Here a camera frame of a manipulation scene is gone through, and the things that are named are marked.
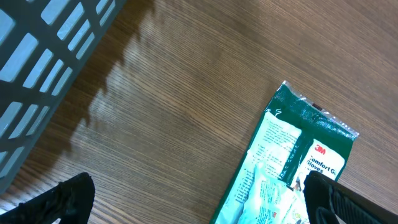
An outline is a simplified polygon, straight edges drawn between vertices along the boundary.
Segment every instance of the green plastic wrapper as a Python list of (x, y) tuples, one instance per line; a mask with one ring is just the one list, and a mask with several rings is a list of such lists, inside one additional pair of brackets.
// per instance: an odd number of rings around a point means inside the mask
[(264, 110), (210, 223), (238, 222), (259, 162), (264, 163), (267, 176), (296, 191), (304, 189), (303, 182), (311, 170), (338, 180), (358, 136), (347, 124), (283, 82)]

